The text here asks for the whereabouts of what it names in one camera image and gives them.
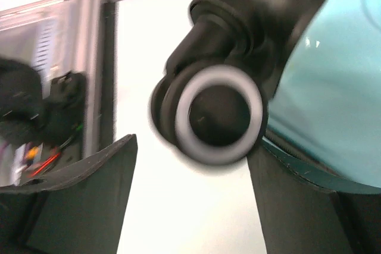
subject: black wheel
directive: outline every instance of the black wheel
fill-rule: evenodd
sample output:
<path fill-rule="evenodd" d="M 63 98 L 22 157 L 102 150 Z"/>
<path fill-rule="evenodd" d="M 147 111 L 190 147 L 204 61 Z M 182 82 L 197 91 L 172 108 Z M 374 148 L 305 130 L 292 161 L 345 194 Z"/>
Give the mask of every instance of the black wheel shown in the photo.
<path fill-rule="evenodd" d="M 168 88 L 160 112 L 162 132 L 185 155 L 208 165 L 244 158 L 266 125 L 263 93 L 249 71 L 232 60 L 208 59 L 184 69 Z"/>
<path fill-rule="evenodd" d="M 169 80 L 167 76 L 164 76 L 161 81 L 158 82 L 156 85 L 154 91 L 151 95 L 151 102 L 150 102 L 150 112 L 151 112 L 151 118 L 152 122 L 154 123 L 154 127 L 159 132 L 159 134 L 166 139 L 166 141 L 173 143 L 170 141 L 170 138 L 163 134 L 161 131 L 161 125 L 160 125 L 160 112 L 161 112 L 161 105 L 163 104 L 163 100 L 165 97 L 165 94 L 168 91 L 169 87 Z"/>

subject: black plastic part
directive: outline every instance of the black plastic part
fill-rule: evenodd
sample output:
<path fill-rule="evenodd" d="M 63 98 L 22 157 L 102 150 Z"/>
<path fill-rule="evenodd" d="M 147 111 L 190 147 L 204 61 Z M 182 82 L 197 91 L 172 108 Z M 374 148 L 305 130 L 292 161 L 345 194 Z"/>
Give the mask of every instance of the black plastic part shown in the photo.
<path fill-rule="evenodd" d="M 187 68 L 185 68 L 170 83 L 170 86 L 161 104 L 160 121 L 157 123 L 158 124 L 157 129 L 160 130 L 160 133 L 163 134 L 163 137 L 166 138 L 167 141 L 174 144 L 185 155 L 187 155 L 187 153 L 182 150 L 181 146 L 177 142 L 177 138 L 175 135 L 174 118 L 176 116 L 177 104 L 179 103 L 180 97 L 183 93 L 183 89 L 185 88 L 189 80 L 198 72 L 203 70 L 204 68 L 217 65 L 217 64 L 231 65 L 231 66 L 240 68 L 242 71 L 246 72 L 253 79 L 254 82 L 256 82 L 255 76 L 251 74 L 251 70 L 247 69 L 247 67 L 242 65 L 239 61 L 235 61 L 231 58 L 230 59 L 229 58 L 228 59 L 204 58 L 198 62 L 193 63 Z M 258 84 L 257 86 L 262 95 L 263 119 L 262 119 L 261 129 L 258 135 L 258 139 L 255 142 L 253 142 L 254 143 L 253 148 L 256 148 L 258 144 L 260 143 L 261 138 L 265 133 L 266 126 L 267 126 L 267 119 L 268 119 L 267 100 L 260 86 Z M 211 100 L 210 96 L 216 96 L 217 100 L 215 101 Z M 245 115 L 247 110 L 242 110 L 242 108 L 247 108 L 247 105 L 245 106 L 239 105 L 238 103 L 240 102 L 241 96 L 238 96 L 238 97 L 239 98 L 237 98 L 235 93 L 220 94 L 217 92 L 215 95 L 209 94 L 207 98 L 205 97 L 205 101 L 207 103 L 204 103 L 203 101 L 194 101 L 192 104 L 193 114 L 192 114 L 192 118 L 190 118 L 192 119 L 192 121 L 190 123 L 192 126 L 197 126 L 198 128 L 197 131 L 199 132 L 196 131 L 196 133 L 198 134 L 203 133 L 204 135 L 209 135 L 210 136 L 209 141 L 216 142 L 216 145 L 224 146 L 224 144 L 221 144 L 221 143 L 225 141 L 226 138 L 230 138 L 232 136 L 231 133 L 234 133 L 234 135 L 237 135 L 239 133 L 245 132 L 246 129 L 243 130 L 241 128 L 242 126 L 237 126 L 236 124 L 237 121 L 235 120 L 235 118 L 231 118 L 230 120 L 226 120 L 226 121 L 223 120 L 223 121 L 220 121 L 219 123 L 216 121 L 216 118 L 218 117 L 221 117 L 221 118 L 225 117 L 226 114 L 223 114 L 225 112 L 228 112 L 230 114 L 236 114 L 237 116 Z M 210 117 L 207 116 L 208 114 L 207 109 L 214 111 L 213 116 L 210 116 Z M 203 117 L 204 117 L 203 123 L 200 124 L 198 121 L 200 121 L 200 119 Z M 218 124 L 218 128 L 216 128 L 217 130 L 220 130 L 220 131 L 224 130 L 224 132 L 219 132 L 219 133 L 213 132 L 211 129 L 211 126 L 213 126 L 214 124 Z M 192 157 L 192 159 L 202 164 L 209 164 L 199 158 Z M 233 164 L 240 159 L 241 158 L 237 160 L 232 160 L 230 164 Z"/>
<path fill-rule="evenodd" d="M 86 77 L 68 73 L 52 80 L 50 96 L 45 101 L 45 125 L 39 140 L 51 146 L 63 144 L 83 122 Z"/>
<path fill-rule="evenodd" d="M 236 46 L 235 37 L 221 18 L 203 15 L 168 58 L 167 74 L 172 78 L 187 65 L 203 58 L 227 57 Z"/>
<path fill-rule="evenodd" d="M 269 77 L 263 78 L 267 97 L 273 97 L 285 64 L 305 28 L 325 0 L 193 0 L 190 5 L 192 21 L 197 22 L 203 15 L 213 14 L 223 19 L 229 27 L 246 39 L 244 53 L 255 56 L 257 48 L 267 51 L 276 64 Z M 264 66 L 266 61 L 253 61 L 250 66 Z"/>
<path fill-rule="evenodd" d="M 381 253 L 381 189 L 329 174 L 267 142 L 248 155 L 267 253 Z"/>
<path fill-rule="evenodd" d="M 175 144 L 171 137 L 168 137 L 161 129 L 160 123 L 160 113 L 161 106 L 163 104 L 163 100 L 165 98 L 165 94 L 168 91 L 170 85 L 170 81 L 168 80 L 168 76 L 164 76 L 161 81 L 156 85 L 152 95 L 151 101 L 149 104 L 152 123 L 154 124 L 155 129 L 159 132 L 159 134 L 166 139 L 171 144 Z"/>

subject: reflective metal surface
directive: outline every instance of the reflective metal surface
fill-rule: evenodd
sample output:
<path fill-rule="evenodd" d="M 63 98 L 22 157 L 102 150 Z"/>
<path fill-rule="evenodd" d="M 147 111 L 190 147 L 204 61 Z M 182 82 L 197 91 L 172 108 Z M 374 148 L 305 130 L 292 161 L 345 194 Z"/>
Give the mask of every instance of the reflective metal surface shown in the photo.
<path fill-rule="evenodd" d="M 38 70 L 44 96 L 54 77 L 70 70 L 86 74 L 84 157 L 98 151 L 103 3 L 45 0 L 0 12 L 0 56 L 15 58 Z"/>

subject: light blue panel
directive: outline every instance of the light blue panel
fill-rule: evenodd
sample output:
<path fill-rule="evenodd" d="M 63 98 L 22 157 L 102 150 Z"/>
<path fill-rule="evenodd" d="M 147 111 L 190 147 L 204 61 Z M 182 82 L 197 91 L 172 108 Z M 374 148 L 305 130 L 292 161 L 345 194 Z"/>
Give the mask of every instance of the light blue panel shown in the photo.
<path fill-rule="evenodd" d="M 381 187 L 381 0 L 327 0 L 289 59 L 269 125 L 346 178 Z"/>

